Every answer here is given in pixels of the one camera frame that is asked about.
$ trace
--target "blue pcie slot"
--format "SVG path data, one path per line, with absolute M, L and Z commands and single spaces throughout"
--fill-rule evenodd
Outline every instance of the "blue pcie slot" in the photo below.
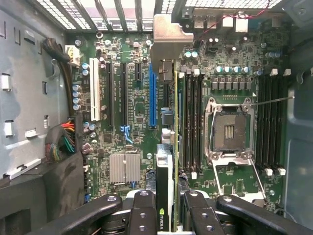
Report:
M 149 64 L 149 126 L 157 126 L 157 77 L 152 71 L 152 64 Z

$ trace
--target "red wire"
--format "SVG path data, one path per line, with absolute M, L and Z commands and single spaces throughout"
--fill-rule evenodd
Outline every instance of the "red wire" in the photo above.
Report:
M 263 10 L 261 10 L 261 11 L 260 11 L 258 14 L 256 14 L 256 15 L 251 15 L 251 16 L 246 16 L 246 17 L 239 17 L 239 16 L 236 16 L 236 15 L 226 15 L 226 16 L 221 17 L 217 22 L 215 22 L 214 24 L 212 24 L 206 31 L 204 31 L 203 34 L 200 36 L 200 38 L 202 38 L 202 36 L 203 36 L 204 34 L 206 34 L 211 28 L 213 28 L 214 26 L 216 26 L 222 19 L 224 19 L 224 18 L 226 18 L 226 17 L 232 17 L 232 18 L 234 18 L 234 19 L 244 19 L 244 20 L 246 20 L 246 19 L 252 19 L 252 18 L 254 18 L 254 17 L 261 16 L 261 15 L 268 9 L 269 3 L 270 3 L 270 0 L 268 0 L 268 4 L 266 5 L 266 7 L 265 7 Z

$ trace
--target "green circuit board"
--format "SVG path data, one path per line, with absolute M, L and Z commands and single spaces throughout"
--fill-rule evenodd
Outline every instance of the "green circuit board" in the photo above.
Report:
M 281 28 L 263 28 L 262 30 L 252 30 L 248 35 L 248 41 L 242 43 L 243 34 L 227 33 L 219 34 L 212 32 L 203 38 L 200 44 L 194 43 L 187 45 L 180 58 L 177 60 L 178 73 L 182 72 L 184 67 L 187 69 L 205 70 L 205 78 L 202 81 L 201 95 L 201 110 L 204 112 L 205 106 L 209 98 L 213 97 L 217 103 L 237 104 L 242 103 L 245 98 L 251 98 L 252 102 L 258 101 L 258 79 L 253 75 L 254 71 L 271 70 L 273 67 L 279 70 L 284 69 L 288 64 L 284 56 L 279 59 L 267 58 L 266 53 L 269 51 L 281 51 L 283 46 L 288 44 L 289 31 L 287 26 Z M 112 97 L 108 96 L 108 82 L 105 70 L 100 70 L 100 94 L 101 94 L 101 120 L 90 121 L 90 91 L 87 78 L 82 75 L 82 69 L 74 69 L 73 83 L 82 86 L 81 91 L 81 110 L 84 121 L 95 124 L 95 137 L 91 137 L 91 132 L 88 131 L 84 135 L 84 143 L 91 144 L 91 151 L 87 154 L 86 161 L 89 165 L 87 172 L 87 193 L 91 198 L 99 197 L 106 193 L 117 193 L 125 197 L 132 189 L 140 189 L 145 187 L 145 174 L 149 169 L 155 168 L 155 153 L 157 152 L 156 145 L 161 140 L 161 130 L 164 128 L 161 123 L 161 108 L 163 107 L 164 89 L 163 84 L 157 80 L 156 83 L 156 128 L 149 126 L 149 46 L 147 40 L 153 42 L 152 35 L 148 34 L 109 34 L 105 33 L 104 37 L 99 40 L 95 35 L 74 35 L 70 38 L 70 43 L 73 44 L 75 39 L 80 38 L 83 41 L 82 47 L 79 48 L 81 59 L 80 63 L 89 63 L 89 58 L 97 57 L 96 46 L 100 46 L 102 53 L 105 54 L 105 60 L 113 64 L 114 68 L 114 92 Z M 209 38 L 218 38 L 219 42 L 215 45 L 206 46 L 206 41 Z M 261 43 L 266 43 L 267 47 L 262 48 Z M 227 50 L 229 46 L 235 46 L 237 51 L 230 54 Z M 186 58 L 186 52 L 197 52 L 196 58 Z M 131 127 L 130 138 L 133 144 L 125 140 L 124 134 L 120 131 L 120 126 L 123 125 L 121 115 L 124 112 L 121 106 L 121 65 L 127 63 L 128 68 L 128 83 L 127 83 L 127 103 L 128 108 L 127 119 Z M 135 64 L 141 64 L 141 80 L 135 79 Z M 220 74 L 215 73 L 215 68 L 229 66 L 248 67 L 249 72 L 243 75 L 236 74 Z M 221 90 L 212 89 L 214 81 L 226 83 L 243 82 L 245 87 L 250 83 L 250 89 L 236 90 Z M 184 76 L 179 79 L 179 94 L 180 94 L 180 109 L 183 110 L 183 96 L 185 88 Z M 169 107 L 172 102 L 172 89 L 169 88 Z M 114 126 L 109 124 L 109 116 L 107 106 L 113 99 L 114 103 Z M 180 125 L 182 125 L 183 114 L 180 113 Z M 203 113 L 200 116 L 201 125 L 203 125 Z M 257 132 L 257 123 L 253 129 L 254 134 Z M 203 131 L 201 132 L 201 141 L 203 142 Z M 138 154 L 140 156 L 140 180 L 136 184 L 131 182 L 112 183 L 110 181 L 110 171 L 116 170 L 110 168 L 110 156 L 114 154 Z M 218 196 L 217 183 L 213 171 L 213 167 L 207 164 L 205 156 L 201 156 L 202 173 L 196 180 L 192 180 L 189 176 L 189 186 L 193 189 L 206 191 L 209 196 L 216 198 Z M 219 166 L 218 174 L 220 185 L 224 193 L 237 193 L 243 195 L 245 193 L 258 192 L 259 185 L 257 183 L 255 172 L 252 166 Z M 283 190 L 283 176 L 273 175 L 267 177 L 260 174 L 261 182 L 267 195 L 267 204 L 269 210 L 275 209 L 275 203 L 280 203 Z

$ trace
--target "white pcie slot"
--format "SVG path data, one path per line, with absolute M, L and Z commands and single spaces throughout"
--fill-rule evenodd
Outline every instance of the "white pcie slot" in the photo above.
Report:
M 99 84 L 99 60 L 89 59 L 90 67 L 90 109 L 91 121 L 100 120 L 100 84 Z

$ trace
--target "motherboard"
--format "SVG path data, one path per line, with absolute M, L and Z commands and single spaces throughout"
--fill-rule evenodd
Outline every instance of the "motherboard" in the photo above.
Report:
M 260 192 L 261 181 L 267 209 L 280 204 L 286 103 L 262 102 L 287 96 L 289 33 L 289 25 L 267 22 L 249 33 L 195 31 L 175 61 L 179 168 L 191 189 L 213 199 L 221 192 L 245 196 Z M 156 146 L 171 131 L 173 84 L 152 72 L 151 34 L 75 34 L 68 43 L 80 53 L 73 102 L 84 120 L 86 194 L 125 198 L 145 188 L 156 167 Z M 214 164 L 229 154 L 246 154 L 255 165 Z

